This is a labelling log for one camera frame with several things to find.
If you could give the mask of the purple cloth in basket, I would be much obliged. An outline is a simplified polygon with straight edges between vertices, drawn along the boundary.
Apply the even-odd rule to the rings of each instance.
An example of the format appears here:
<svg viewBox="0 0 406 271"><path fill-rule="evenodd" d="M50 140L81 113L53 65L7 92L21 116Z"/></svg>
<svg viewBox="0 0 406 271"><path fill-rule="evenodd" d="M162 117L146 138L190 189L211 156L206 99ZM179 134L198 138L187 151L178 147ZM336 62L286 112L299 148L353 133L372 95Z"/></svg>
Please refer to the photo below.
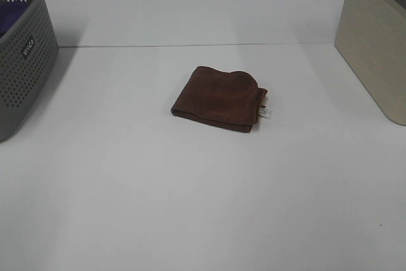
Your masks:
<svg viewBox="0 0 406 271"><path fill-rule="evenodd" d="M5 33L13 26L13 24L23 15L28 8L27 3L13 2L1 5L0 15L0 36L3 37Z"/></svg>

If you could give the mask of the beige storage bin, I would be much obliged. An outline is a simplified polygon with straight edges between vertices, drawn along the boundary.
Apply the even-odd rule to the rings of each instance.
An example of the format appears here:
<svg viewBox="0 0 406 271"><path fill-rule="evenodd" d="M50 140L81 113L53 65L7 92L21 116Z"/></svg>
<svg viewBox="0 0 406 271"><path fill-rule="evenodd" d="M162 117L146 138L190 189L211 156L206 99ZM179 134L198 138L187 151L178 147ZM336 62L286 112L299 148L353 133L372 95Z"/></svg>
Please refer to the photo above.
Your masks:
<svg viewBox="0 0 406 271"><path fill-rule="evenodd" d="M405 124L405 0L344 0L335 47L382 113Z"/></svg>

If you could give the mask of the white towel care label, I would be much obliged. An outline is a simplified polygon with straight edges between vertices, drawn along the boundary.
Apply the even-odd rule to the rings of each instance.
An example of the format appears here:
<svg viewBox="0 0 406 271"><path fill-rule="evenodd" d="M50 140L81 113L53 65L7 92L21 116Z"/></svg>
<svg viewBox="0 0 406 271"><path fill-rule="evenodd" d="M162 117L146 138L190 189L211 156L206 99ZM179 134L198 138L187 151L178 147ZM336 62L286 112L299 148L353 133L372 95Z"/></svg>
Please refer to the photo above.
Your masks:
<svg viewBox="0 0 406 271"><path fill-rule="evenodd" d="M260 106L258 114L264 119L271 119L273 111L266 107Z"/></svg>

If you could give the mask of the brown towel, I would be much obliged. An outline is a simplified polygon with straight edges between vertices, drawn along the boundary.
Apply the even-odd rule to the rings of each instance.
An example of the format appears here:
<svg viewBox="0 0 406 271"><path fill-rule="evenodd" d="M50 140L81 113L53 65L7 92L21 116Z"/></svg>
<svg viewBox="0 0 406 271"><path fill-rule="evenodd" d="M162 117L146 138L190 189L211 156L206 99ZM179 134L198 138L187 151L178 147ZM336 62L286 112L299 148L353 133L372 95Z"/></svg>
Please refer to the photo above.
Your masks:
<svg viewBox="0 0 406 271"><path fill-rule="evenodd" d="M268 93L247 72L198 66L171 107L174 116L249 133Z"/></svg>

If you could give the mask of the grey perforated laundry basket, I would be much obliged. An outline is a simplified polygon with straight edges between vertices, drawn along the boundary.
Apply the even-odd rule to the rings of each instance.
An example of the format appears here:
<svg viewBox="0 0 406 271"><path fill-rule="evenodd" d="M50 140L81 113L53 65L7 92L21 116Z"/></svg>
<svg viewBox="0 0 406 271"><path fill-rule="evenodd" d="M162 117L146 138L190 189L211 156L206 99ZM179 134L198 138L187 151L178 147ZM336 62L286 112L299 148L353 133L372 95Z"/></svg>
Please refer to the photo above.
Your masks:
<svg viewBox="0 0 406 271"><path fill-rule="evenodd" d="M1 37L1 140L16 132L53 70L59 45L45 0L1 0L29 6Z"/></svg>

